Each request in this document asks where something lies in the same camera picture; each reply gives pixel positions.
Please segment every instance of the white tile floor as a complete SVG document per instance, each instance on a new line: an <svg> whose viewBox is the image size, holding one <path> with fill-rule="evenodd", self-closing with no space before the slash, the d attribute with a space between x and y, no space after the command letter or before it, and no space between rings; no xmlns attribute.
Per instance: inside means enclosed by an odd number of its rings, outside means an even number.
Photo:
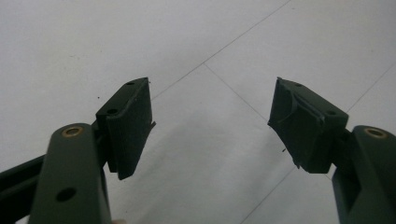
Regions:
<svg viewBox="0 0 396 224"><path fill-rule="evenodd" d="M133 177L107 174L128 223L337 223L332 173L266 126L276 77L396 133L393 0L1 2L0 36L0 171L150 78L158 125Z"/></svg>

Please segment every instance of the metal rivet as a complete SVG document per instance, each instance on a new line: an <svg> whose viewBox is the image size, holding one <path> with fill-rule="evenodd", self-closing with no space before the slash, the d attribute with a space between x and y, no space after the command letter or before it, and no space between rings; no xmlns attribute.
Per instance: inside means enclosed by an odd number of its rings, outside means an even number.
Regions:
<svg viewBox="0 0 396 224"><path fill-rule="evenodd" d="M82 133L84 129L82 127L79 126L74 126L74 127L70 127L70 128L66 128L63 132L62 132L62 136L63 137L74 137L77 136L79 134Z"/></svg>
<svg viewBox="0 0 396 224"><path fill-rule="evenodd" d="M384 139L388 137L386 133L375 128L365 128L364 131L373 138Z"/></svg>

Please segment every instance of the brass rivet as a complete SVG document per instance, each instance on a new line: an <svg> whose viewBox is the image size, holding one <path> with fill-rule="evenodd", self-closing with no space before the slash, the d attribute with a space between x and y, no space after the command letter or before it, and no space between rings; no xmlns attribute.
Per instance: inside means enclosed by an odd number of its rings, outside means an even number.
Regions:
<svg viewBox="0 0 396 224"><path fill-rule="evenodd" d="M74 137L77 136L79 134L82 133L84 129L82 127L79 126L74 126L74 127L70 127L70 128L66 128L63 132L62 132L62 136L63 137Z"/></svg>
<svg viewBox="0 0 396 224"><path fill-rule="evenodd" d="M364 131L373 138L384 139L388 137L386 133L375 128L365 128Z"/></svg>

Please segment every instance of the tile grout line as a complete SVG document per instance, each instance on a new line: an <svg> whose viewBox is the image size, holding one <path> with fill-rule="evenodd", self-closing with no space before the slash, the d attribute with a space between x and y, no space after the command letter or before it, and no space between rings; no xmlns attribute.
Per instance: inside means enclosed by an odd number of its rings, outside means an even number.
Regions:
<svg viewBox="0 0 396 224"><path fill-rule="evenodd" d="M223 82L235 95L237 95L243 102L245 102L246 105L248 105L256 114L258 114L262 119L265 120L265 122L268 122L268 119L262 116L262 114L259 113L253 106L251 106L242 96L240 96L230 85L228 85L227 82L225 82L221 77L219 77L209 66L207 66L206 63L204 63L204 66L206 66L209 71L215 75L221 82Z"/></svg>
<svg viewBox="0 0 396 224"><path fill-rule="evenodd" d="M267 195L265 195L265 197L262 199L262 201L259 203L259 204L257 204L257 206L255 207L255 208L253 208L253 210L251 210L251 212L242 220L242 222L240 223L240 224L243 224L244 222L246 222L246 220L248 220L248 217L250 217L259 207L260 207L260 205L262 205L262 203L265 201L265 199L267 199L271 194L272 194L272 192L274 192L274 190L291 174L291 172L295 169L296 167L293 167L293 169L291 169L284 177L283 177L283 179L282 180L280 180L279 181L279 183L277 183L276 184L276 186L273 188L273 189L271 189L271 191L267 194Z"/></svg>
<svg viewBox="0 0 396 224"><path fill-rule="evenodd" d="M206 60L204 60L202 63L198 64L198 66L194 67L192 70L190 70L190 72L188 72L186 75L184 75L183 77L181 77L180 79L178 79L176 82L172 83L169 87L167 87L165 90L161 91L160 93L158 93L157 95L155 95L151 101L155 100L158 96L160 96L161 94L163 94L165 91L169 90L171 87L173 87L175 84L177 84L181 79L183 79L184 77L188 76L191 72L193 72L195 69L197 69L198 67L200 67L201 65L203 65L204 63L206 63L207 61L209 61L210 59L212 59L214 56L216 56L217 54L219 54L220 52L222 52L224 49L226 49L227 47L229 47L233 42L235 42L236 40L238 40L240 37L242 37L243 35L245 35L247 32L249 32L250 30L252 30L254 27L256 27L257 25L259 25L260 23L262 23L263 21L267 20L269 17L271 17L272 15L274 15L276 12L278 12L282 7L284 7L285 5L287 5L291 0L287 1L286 3L284 3L282 6L280 6L279 8L277 8L275 11L271 12L268 16L264 17L263 19L261 19L260 21L256 22L253 26L251 26L250 28L248 28L244 33L242 33L241 35L239 35L237 38L235 38L234 40L232 40L230 43L228 43L227 45L225 45L223 48L221 48L220 50L218 50L216 53L212 54L209 58L207 58Z"/></svg>
<svg viewBox="0 0 396 224"><path fill-rule="evenodd" d="M396 62L393 63L393 64L387 69L387 71L385 71L385 72L375 81L375 83L374 83L369 89L367 89L367 90L364 92L364 94L362 94L361 97L359 97L359 99L355 102L355 104L353 104L346 112L349 112L349 110L351 110L351 109L361 100L361 98L363 98L363 97L373 88L373 86L375 86L375 84L376 84L379 80L381 80L382 77L384 77L385 74L386 74L388 71L390 71L390 69L392 69L392 67L393 67L394 65L396 65Z"/></svg>

